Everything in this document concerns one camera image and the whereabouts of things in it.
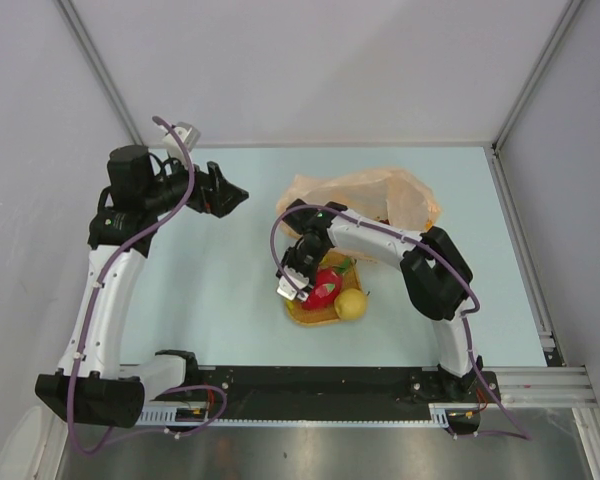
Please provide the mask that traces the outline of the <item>yellow fake banana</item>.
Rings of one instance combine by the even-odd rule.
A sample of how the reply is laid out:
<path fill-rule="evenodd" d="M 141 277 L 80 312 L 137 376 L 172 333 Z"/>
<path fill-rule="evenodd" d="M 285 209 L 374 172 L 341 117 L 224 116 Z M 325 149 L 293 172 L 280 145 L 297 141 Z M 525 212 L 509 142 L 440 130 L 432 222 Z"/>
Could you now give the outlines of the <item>yellow fake banana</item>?
<path fill-rule="evenodd" d="M 297 301 L 286 300 L 285 305 L 289 311 L 300 309 L 300 305 Z"/>

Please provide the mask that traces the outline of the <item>translucent orange plastic bag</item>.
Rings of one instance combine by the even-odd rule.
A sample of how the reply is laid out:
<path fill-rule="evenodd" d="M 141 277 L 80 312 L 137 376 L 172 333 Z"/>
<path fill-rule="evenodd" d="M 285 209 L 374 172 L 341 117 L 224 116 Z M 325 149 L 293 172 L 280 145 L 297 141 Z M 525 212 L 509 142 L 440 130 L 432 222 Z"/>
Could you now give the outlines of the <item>translucent orange plastic bag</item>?
<path fill-rule="evenodd" d="M 370 168 L 338 177 L 296 175 L 276 204 L 282 214 L 295 200 L 325 205 L 336 202 L 372 220 L 387 218 L 391 226 L 425 232 L 442 208 L 433 190 L 410 171 L 398 167 Z"/>

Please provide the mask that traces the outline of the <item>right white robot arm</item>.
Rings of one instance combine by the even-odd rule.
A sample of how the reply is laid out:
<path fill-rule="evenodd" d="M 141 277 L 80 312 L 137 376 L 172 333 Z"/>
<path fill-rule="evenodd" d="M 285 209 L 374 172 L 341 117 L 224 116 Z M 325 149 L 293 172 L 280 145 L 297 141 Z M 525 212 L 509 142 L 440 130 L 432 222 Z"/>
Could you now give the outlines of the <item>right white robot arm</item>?
<path fill-rule="evenodd" d="M 299 238 L 279 257 L 277 225 L 284 223 Z M 439 227 L 411 232 L 367 218 L 329 202 L 295 200 L 276 221 L 270 250 L 276 265 L 277 294 L 304 302 L 317 285 L 318 267 L 328 252 L 363 253 L 401 272 L 413 307 L 433 322 L 440 358 L 437 389 L 446 399 L 464 401 L 482 377 L 482 359 L 475 353 L 467 316 L 480 310 L 471 289 L 473 273 L 448 233 Z"/>

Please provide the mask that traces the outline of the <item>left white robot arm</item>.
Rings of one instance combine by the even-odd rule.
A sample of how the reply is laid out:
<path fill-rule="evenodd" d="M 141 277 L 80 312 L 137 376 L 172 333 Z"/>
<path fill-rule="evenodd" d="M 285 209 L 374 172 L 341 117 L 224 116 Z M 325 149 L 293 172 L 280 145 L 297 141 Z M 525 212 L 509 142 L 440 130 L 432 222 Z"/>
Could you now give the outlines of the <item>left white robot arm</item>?
<path fill-rule="evenodd" d="M 187 170 L 175 156 L 161 161 L 139 145 L 113 150 L 107 173 L 110 184 L 89 225 L 88 278 L 78 319 L 56 371 L 38 376 L 35 393 L 68 423 L 130 428 L 146 403 L 172 394 L 190 399 L 202 381 L 192 352 L 161 350 L 141 365 L 120 364 L 127 312 L 153 239 L 140 232 L 162 225 L 178 204 L 222 218 L 249 194 L 213 161 L 205 170 Z"/>

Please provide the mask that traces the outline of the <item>red fake fruit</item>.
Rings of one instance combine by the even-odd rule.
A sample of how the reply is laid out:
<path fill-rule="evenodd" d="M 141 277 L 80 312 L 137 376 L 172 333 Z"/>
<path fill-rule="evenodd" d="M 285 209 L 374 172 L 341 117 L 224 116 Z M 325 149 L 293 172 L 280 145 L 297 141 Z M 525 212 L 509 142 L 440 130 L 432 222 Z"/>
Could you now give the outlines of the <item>red fake fruit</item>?
<path fill-rule="evenodd" d="M 302 308 L 307 311 L 314 311 L 332 305 L 342 290 L 345 274 L 355 264 L 355 259 L 346 257 L 338 265 L 320 268 L 315 277 L 314 287 L 302 303 Z"/>

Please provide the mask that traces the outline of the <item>yellow fake lemon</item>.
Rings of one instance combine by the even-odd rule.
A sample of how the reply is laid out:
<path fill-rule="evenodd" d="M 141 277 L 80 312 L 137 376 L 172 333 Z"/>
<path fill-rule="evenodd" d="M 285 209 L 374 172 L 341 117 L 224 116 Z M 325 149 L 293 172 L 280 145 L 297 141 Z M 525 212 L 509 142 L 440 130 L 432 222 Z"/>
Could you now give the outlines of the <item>yellow fake lemon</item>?
<path fill-rule="evenodd" d="M 334 300 L 333 307 L 337 317 L 342 321 L 360 319 L 367 311 L 368 295 L 358 289 L 345 289 Z"/>

